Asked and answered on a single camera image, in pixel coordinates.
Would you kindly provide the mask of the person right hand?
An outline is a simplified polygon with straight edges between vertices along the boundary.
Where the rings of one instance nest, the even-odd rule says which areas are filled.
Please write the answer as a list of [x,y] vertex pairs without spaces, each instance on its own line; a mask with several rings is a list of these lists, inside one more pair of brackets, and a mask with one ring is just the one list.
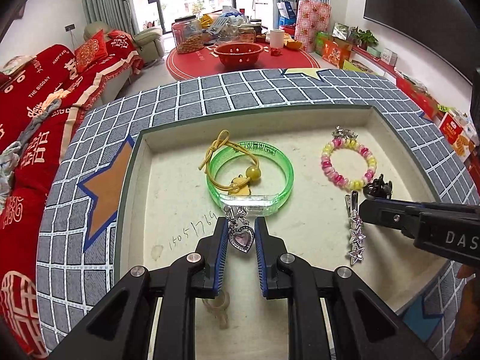
[[479,270],[463,264],[456,274],[458,279],[468,279],[456,314],[451,334],[450,353],[458,357],[466,349],[479,326]]

